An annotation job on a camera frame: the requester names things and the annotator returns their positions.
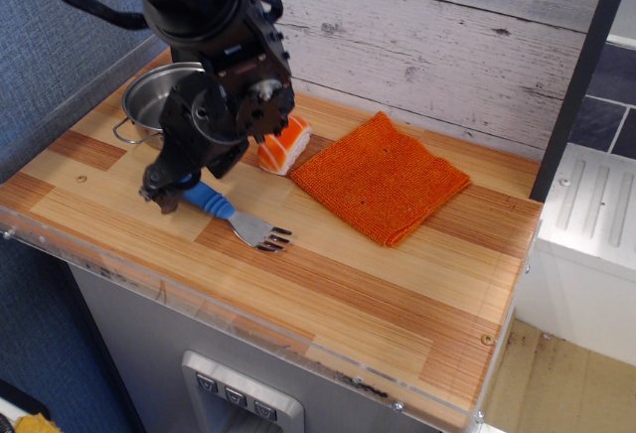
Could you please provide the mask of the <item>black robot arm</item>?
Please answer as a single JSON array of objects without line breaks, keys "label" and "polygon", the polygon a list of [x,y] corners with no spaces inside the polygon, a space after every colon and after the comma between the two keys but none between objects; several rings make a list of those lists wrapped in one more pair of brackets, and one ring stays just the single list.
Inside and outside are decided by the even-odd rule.
[{"label": "black robot arm", "polygon": [[143,0],[149,28],[201,70],[176,82],[159,118],[163,146],[141,195],[173,212],[203,169],[219,179],[251,140],[280,134],[294,108],[281,0]]}]

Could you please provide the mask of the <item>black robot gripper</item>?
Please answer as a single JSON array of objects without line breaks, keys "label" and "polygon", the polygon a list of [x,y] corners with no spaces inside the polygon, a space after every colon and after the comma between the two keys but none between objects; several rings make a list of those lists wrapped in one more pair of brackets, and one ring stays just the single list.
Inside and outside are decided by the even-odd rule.
[{"label": "black robot gripper", "polygon": [[261,143],[266,135],[281,134],[294,106],[292,86],[275,78],[232,96],[202,72],[187,76],[163,107],[163,147],[145,169],[140,194],[162,215],[173,213],[202,170],[224,177],[242,159],[250,139]]}]

